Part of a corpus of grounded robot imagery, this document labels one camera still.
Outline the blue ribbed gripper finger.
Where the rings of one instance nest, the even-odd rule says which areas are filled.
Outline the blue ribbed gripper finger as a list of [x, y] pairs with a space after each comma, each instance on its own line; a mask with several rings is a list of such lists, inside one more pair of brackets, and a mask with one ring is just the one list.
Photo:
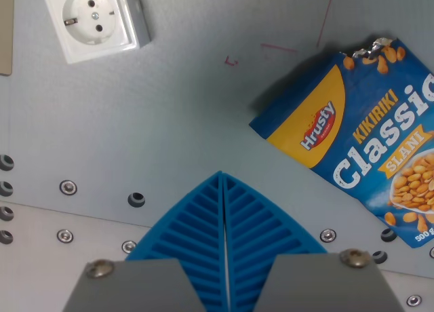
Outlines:
[[231, 311], [402, 311], [368, 252], [329, 253], [258, 191], [222, 181]]
[[176, 259], [206, 311], [228, 311], [222, 172], [175, 204], [137, 243], [129, 261]]

